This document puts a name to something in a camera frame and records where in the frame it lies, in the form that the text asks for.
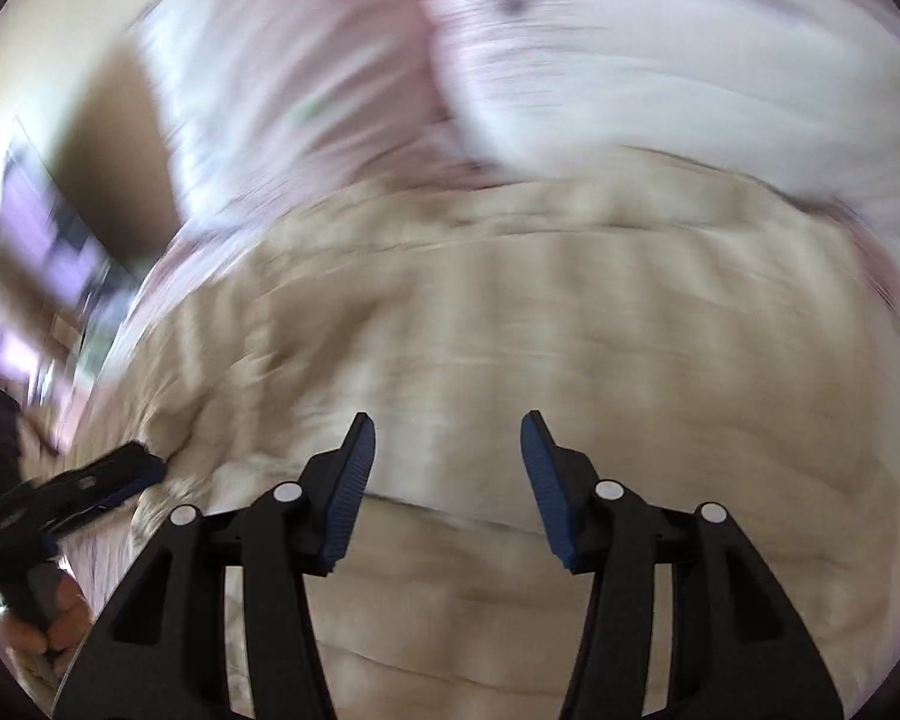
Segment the person's left hand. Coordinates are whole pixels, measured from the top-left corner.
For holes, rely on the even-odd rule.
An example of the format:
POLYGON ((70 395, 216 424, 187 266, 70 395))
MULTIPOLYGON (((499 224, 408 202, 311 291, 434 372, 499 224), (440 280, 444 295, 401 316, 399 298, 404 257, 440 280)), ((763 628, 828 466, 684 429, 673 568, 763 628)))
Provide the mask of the person's left hand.
POLYGON ((0 629, 20 663, 59 681, 92 627, 91 606, 71 574, 46 566, 37 572, 37 594, 4 600, 0 629))

